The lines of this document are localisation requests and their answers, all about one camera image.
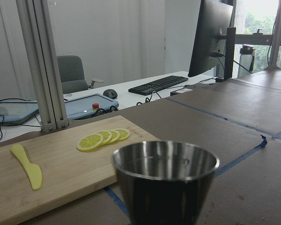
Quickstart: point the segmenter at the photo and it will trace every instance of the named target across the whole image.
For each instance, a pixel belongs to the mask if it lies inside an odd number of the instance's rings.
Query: black keyboard
[[[167,76],[134,88],[130,88],[128,91],[139,95],[149,95],[152,94],[153,91],[163,90],[187,80],[188,78],[182,76]]]

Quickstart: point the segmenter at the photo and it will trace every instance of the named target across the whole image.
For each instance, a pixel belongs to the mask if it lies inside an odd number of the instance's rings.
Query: metal cup
[[[141,142],[112,155],[133,225],[195,224],[219,163],[180,142]]]

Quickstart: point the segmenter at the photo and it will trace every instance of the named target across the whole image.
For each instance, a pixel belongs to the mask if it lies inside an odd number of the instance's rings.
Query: black monitor
[[[220,63],[217,57],[225,54],[227,28],[230,26],[232,10],[232,6],[216,0],[201,0],[189,77],[202,74]]]

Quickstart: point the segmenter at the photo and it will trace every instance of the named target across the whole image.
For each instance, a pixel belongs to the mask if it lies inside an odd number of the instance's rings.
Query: water bottle
[[[252,72],[254,67],[255,48],[252,45],[243,45],[239,53],[239,64]],[[237,77],[242,77],[250,74],[250,72],[248,72],[247,70],[239,66]]]

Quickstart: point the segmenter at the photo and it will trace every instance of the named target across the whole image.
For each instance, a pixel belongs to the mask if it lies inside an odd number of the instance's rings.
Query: lemon slice
[[[101,134],[103,136],[101,145],[107,144],[112,137],[112,133],[109,130],[101,130],[98,132],[98,134]]]
[[[91,151],[100,146],[103,142],[103,135],[102,134],[92,134],[85,138],[82,138],[77,143],[77,150],[79,151]]]
[[[126,139],[128,139],[130,137],[130,131],[128,129],[117,128],[115,130],[120,132],[120,137],[118,138],[118,141],[123,141],[123,140],[126,140]]]
[[[120,137],[120,132],[118,132],[117,130],[110,130],[110,132],[111,132],[111,139],[109,140],[109,142],[107,144],[116,142],[118,140],[118,138]]]

